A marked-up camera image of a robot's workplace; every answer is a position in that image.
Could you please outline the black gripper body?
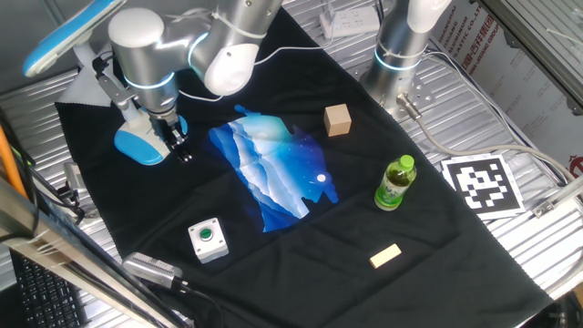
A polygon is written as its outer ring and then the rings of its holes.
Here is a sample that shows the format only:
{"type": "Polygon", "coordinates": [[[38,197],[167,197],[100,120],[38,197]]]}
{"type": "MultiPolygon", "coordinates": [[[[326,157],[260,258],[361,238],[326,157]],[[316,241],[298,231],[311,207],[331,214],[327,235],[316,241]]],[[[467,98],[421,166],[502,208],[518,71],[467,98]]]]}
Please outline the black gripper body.
{"type": "Polygon", "coordinates": [[[175,108],[164,112],[149,112],[152,126],[160,137],[178,136],[182,134],[179,115],[175,108]]]}

